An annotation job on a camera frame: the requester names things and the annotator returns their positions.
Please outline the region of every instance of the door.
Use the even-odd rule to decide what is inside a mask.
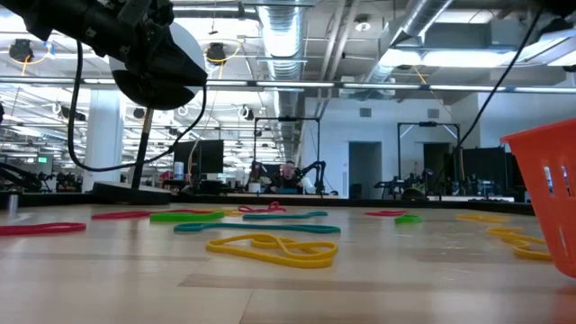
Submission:
[[[438,173],[444,166],[448,154],[450,154],[450,144],[448,143],[424,143],[424,168],[432,171],[432,176],[428,178],[428,185],[436,182]],[[429,191],[442,192],[442,183],[446,180],[446,172],[447,169],[437,182],[436,188],[428,188]]]
[[[374,185],[382,179],[382,143],[350,142],[348,152],[349,198],[380,199]]]

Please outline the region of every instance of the green rubber band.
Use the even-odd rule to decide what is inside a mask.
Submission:
[[[224,211],[216,211],[209,214],[192,214],[189,212],[160,212],[150,215],[150,221],[216,221],[221,218],[224,218]]]
[[[286,215],[286,214],[246,214],[242,217],[243,220],[262,221],[262,220],[301,220],[318,216],[328,216],[325,211],[313,211],[302,215]]]
[[[259,225],[237,223],[192,223],[174,226],[174,232],[199,232],[214,228],[254,229],[254,230],[296,230],[315,234],[339,233],[340,228],[328,225]]]
[[[421,223],[422,219],[419,216],[416,215],[402,215],[400,217],[396,217],[394,219],[394,222],[398,225],[398,224],[417,224],[417,223]]]

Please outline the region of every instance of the orange basket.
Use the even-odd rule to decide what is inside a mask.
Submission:
[[[556,268],[576,278],[576,118],[501,141],[516,156]]]

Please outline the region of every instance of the rubber band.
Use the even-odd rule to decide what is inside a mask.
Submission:
[[[151,211],[122,211],[122,212],[110,212],[105,214],[92,215],[92,219],[95,221],[102,220],[128,220],[135,218],[146,218],[152,214]]]
[[[224,218],[224,211],[213,213],[200,213],[193,214],[189,212],[160,212],[153,213],[150,216],[150,221],[174,221],[174,222],[187,222],[187,221],[216,221]]]
[[[263,221],[263,220],[302,220],[308,219],[312,217],[321,217],[321,216],[328,216],[328,213],[325,211],[313,211],[301,215],[276,215],[276,214],[246,214],[242,217],[243,220],[247,221]]]
[[[417,215],[402,215],[394,219],[396,225],[398,224],[418,224],[422,222],[422,219]]]
[[[552,256],[548,252],[534,251],[530,247],[530,243],[538,245],[546,245],[546,241],[540,238],[533,238],[525,235],[520,235],[523,231],[520,227],[492,227],[486,229],[486,234],[499,237],[504,242],[514,246],[514,255],[533,260],[553,261]]]
[[[259,225],[237,223],[191,223],[174,226],[174,232],[200,232],[207,229],[296,230],[315,234],[339,233],[340,228],[328,225]]]
[[[234,209],[230,209],[230,208],[220,208],[220,209],[200,209],[200,210],[195,210],[196,213],[204,213],[204,212],[224,212],[224,215],[226,216],[230,216],[230,217],[234,217],[234,216],[242,216],[244,215],[244,212],[242,211],[237,211]]]
[[[85,231],[86,224],[77,222],[52,222],[37,225],[0,226],[0,236],[59,234]]]
[[[369,215],[369,216],[402,216],[407,214],[407,211],[369,211],[369,212],[365,212],[364,215]]]
[[[282,256],[256,252],[241,247],[225,246],[226,243],[251,239],[254,248],[280,249]],[[316,248],[328,248],[328,251]],[[299,268],[322,268],[332,266],[338,245],[334,242],[297,242],[291,238],[278,238],[270,234],[247,234],[232,238],[212,239],[206,243],[206,249],[216,253],[227,253],[237,257],[249,257],[268,263]],[[304,254],[290,252],[298,249]]]
[[[287,212],[285,208],[280,207],[280,203],[272,202],[268,205],[267,209],[252,209],[248,206],[239,206],[239,212],[244,213],[260,213],[260,212]]]
[[[510,221],[509,216],[488,215],[488,214],[458,214],[456,218],[460,221],[476,221],[501,224]]]
[[[224,212],[226,216],[242,216],[243,213],[231,210],[231,209],[206,209],[206,210],[189,210],[189,209],[179,209],[179,210],[170,210],[170,211],[122,211],[122,212],[111,212],[111,213],[104,213],[104,214],[96,214],[92,216],[92,219],[95,221],[103,221],[103,220],[128,220],[128,219],[138,219],[138,218],[147,218],[152,214],[156,213],[169,213],[169,212],[178,212],[178,213],[192,213],[192,214],[212,214],[215,212]]]

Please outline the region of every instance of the ductwork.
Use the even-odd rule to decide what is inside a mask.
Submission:
[[[258,21],[258,13],[254,7],[238,5],[174,5],[176,18],[210,18],[238,19]]]
[[[302,34],[304,10],[295,6],[260,6],[257,8],[262,22],[262,40],[266,54],[272,58],[291,59],[302,54]],[[268,72],[273,80],[300,80],[302,79],[302,63],[291,61],[269,61]],[[274,106],[278,116],[294,116],[298,93],[274,93]],[[293,139],[293,122],[280,123],[280,133],[284,143],[288,140],[292,145],[284,145],[286,158],[293,158],[298,143]]]
[[[390,35],[386,39],[387,44],[381,44],[385,51],[395,43],[405,41],[412,37],[424,34],[442,12],[452,3],[453,0],[410,0],[406,7],[406,15],[398,30],[388,24],[384,33]],[[382,83],[390,76],[395,67],[381,65],[380,62],[372,68],[363,82]]]

